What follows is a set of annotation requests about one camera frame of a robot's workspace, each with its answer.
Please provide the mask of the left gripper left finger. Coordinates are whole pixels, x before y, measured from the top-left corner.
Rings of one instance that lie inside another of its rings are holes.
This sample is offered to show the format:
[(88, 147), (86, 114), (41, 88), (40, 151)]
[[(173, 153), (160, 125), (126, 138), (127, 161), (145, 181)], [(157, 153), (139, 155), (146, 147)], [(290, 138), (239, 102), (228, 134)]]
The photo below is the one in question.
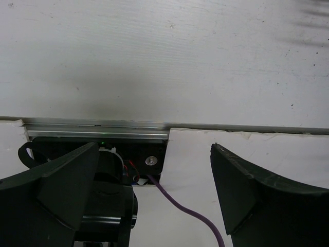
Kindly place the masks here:
[(1, 246), (72, 246), (99, 160), (88, 143), (1, 180)]

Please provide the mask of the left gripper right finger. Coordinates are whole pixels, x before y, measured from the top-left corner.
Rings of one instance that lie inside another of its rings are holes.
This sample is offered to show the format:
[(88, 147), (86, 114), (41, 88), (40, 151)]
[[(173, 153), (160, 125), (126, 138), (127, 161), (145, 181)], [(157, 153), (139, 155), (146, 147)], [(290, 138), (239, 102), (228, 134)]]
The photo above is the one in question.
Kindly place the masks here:
[(328, 189), (248, 162), (219, 144), (211, 168), (234, 246), (328, 246)]

